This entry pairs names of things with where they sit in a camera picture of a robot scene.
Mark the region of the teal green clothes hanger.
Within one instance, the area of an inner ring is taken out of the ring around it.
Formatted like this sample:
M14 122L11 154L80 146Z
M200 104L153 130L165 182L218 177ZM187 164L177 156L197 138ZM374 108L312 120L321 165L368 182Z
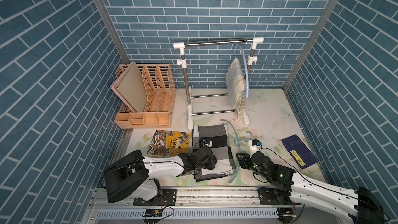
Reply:
M233 129L233 131L235 133L234 144L238 148L238 151L241 152L240 142L248 142L248 140L239 138L238 133L237 133L235 127L233 126L233 124L231 122L229 122L226 119L220 119L220 121L226 122ZM233 181L236 179L236 176L238 175L238 172L239 172L239 166L236 165L235 172L233 174L230 174L230 176L232 176L232 178L229 180L229 182L228 182L229 184L233 183Z

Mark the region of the dark blue notebook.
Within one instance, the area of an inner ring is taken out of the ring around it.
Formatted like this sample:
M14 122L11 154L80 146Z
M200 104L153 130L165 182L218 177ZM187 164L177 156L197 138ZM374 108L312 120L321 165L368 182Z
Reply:
M302 170L318 162L315 155L298 135L295 134L282 139L282 144Z

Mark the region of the green circuit board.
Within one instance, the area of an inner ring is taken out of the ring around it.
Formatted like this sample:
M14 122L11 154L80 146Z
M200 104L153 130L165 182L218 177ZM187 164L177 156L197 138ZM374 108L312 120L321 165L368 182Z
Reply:
M163 217L163 210L162 209L146 209L143 214L144 219L148 218L157 218L160 219Z

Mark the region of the beige folder board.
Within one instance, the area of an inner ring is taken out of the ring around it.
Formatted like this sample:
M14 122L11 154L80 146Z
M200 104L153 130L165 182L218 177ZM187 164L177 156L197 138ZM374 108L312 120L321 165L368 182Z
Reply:
M127 66L110 88L131 111L144 111L147 103L146 89L135 62Z

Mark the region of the black mounting plate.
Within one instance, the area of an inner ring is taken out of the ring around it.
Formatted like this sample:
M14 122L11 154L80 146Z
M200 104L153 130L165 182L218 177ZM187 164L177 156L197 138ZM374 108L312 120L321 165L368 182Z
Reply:
M134 206L175 206L177 189L162 189L162 193L152 200L145 201L141 198L134 199Z
M258 196L261 205L293 205L288 191L276 188L258 188Z

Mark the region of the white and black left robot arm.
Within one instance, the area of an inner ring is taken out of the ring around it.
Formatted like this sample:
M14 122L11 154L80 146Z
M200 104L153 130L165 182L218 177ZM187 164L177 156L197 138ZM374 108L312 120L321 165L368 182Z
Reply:
M217 158L208 146L194 153L173 157L152 158L139 150L108 166L103 175L108 203L116 203L129 196L154 202L163 197L159 178L163 176L197 175L202 169L213 170Z

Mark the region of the black grey checkered mat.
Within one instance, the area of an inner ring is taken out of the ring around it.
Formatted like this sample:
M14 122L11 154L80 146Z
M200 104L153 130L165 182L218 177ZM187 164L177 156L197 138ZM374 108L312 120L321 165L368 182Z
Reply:
M202 147L200 145L201 139L212 140L211 150L218 161L214 170L201 169L201 171L194 176L195 180L201 182L233 174L236 170L236 166L234 164L227 134L227 126L225 124L211 126L195 125L192 130L192 145L194 150Z

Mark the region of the plaid cream blue scarf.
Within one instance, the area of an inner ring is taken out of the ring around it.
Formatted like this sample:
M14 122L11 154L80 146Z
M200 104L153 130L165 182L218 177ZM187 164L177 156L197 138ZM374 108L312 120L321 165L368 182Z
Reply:
M234 59L232 61L226 75L226 83L232 108L235 110L234 120L249 125L250 121L245 111L246 81L241 70L239 59Z

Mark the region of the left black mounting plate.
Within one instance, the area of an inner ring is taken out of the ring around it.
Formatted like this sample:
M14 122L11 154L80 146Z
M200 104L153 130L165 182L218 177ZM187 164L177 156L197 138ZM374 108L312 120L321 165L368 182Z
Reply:
M162 189L162 193L152 200L145 201L141 198L134 199L134 206L175 206L177 189Z

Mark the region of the light blue clothes hanger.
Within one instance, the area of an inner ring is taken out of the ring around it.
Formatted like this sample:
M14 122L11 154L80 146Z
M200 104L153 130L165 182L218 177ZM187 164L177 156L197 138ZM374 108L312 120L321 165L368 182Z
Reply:
M249 97L249 82L247 80L248 77L248 64L247 64L247 59L245 56L245 52L243 47L240 44L236 44L233 48L234 51L234 58L238 59L238 57L242 57L243 63L244 63L244 72L242 72L243 77L244 77L244 89L245 89L245 98Z

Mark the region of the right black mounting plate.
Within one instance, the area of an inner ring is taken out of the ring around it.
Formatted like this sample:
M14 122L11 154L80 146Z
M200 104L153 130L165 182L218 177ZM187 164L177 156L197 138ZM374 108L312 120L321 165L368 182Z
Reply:
M258 196L261 205L293 205L288 191L276 188L258 188Z

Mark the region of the orange plastic file organizer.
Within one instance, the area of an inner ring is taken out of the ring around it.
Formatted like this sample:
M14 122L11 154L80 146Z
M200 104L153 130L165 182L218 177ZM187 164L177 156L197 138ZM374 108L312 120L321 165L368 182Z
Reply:
M127 68L122 64L117 78ZM165 128L172 123L176 89L169 64L137 64L144 81L147 103L143 112L133 112L124 103L115 123L122 129Z

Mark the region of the yellow illustrated book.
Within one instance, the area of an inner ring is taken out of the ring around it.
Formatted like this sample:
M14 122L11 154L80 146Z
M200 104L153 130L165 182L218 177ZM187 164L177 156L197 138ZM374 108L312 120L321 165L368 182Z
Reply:
M187 153L190 142L190 133L156 130L147 154L155 157L173 157Z

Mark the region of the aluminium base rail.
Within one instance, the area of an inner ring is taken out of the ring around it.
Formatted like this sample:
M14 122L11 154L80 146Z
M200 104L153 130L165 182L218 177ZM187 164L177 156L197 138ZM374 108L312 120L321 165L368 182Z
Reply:
M175 206L134 206L130 196L108 203L106 191L97 189L83 217L84 224L162 224L175 220L274 220L289 222L300 211L314 207L302 204L261 205L258 187L177 187ZM146 209L162 209L163 217L144 219Z

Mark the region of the white and steel clothes rack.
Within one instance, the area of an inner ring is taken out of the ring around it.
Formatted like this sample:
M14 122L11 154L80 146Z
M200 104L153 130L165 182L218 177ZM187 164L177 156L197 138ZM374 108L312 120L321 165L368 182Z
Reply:
M199 115L214 115L214 114L223 114L223 113L234 113L235 110L232 108L232 103L231 103L231 109L230 110L223 110L223 111L210 111L210 112L193 112L193 103L192 100L196 98L202 98L202 97L218 97L218 96L229 96L228 92L227 93L217 93L217 94L209 94L209 95L192 95L191 94L191 87L189 85L189 78L188 78L188 72L187 72L187 59L185 57L186 55L186 50L189 48L193 47L202 47L202 46L222 46L222 45L229 45L229 46L234 46L236 44L240 44L245 52L245 56L247 59L247 64L248 64L248 72L250 72L251 66L253 63L256 63L258 60L258 57L255 55L256 48L258 44L261 44L264 42L263 37L251 37L251 38L235 38L235 39L220 39L220 40L207 40L207 41L194 41L194 42L174 42L173 47L174 49L178 49L180 52L180 59L177 60L177 64L181 66L182 68L182 73L183 73L183 79L184 79L184 86L186 90L186 96L187 96L187 122L188 122L188 129L191 131L193 130L193 117L194 116L199 116ZM244 63L242 60L242 57L238 57L241 70L244 72ZM226 77L224 80L220 82L216 81L210 81L210 82L200 82L200 85L205 85L210 87L215 87L215 88L226 88L227 89L227 83L226 83Z

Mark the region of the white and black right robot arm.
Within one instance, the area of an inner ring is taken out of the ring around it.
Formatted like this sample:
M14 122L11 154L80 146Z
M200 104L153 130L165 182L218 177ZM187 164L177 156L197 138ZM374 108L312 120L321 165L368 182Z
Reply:
M242 169L260 175L274 187L271 194L278 204L302 204L335 215L350 224L384 224L390 217L373 193L364 187L357 190L311 179L295 168L273 163L261 151L236 155Z

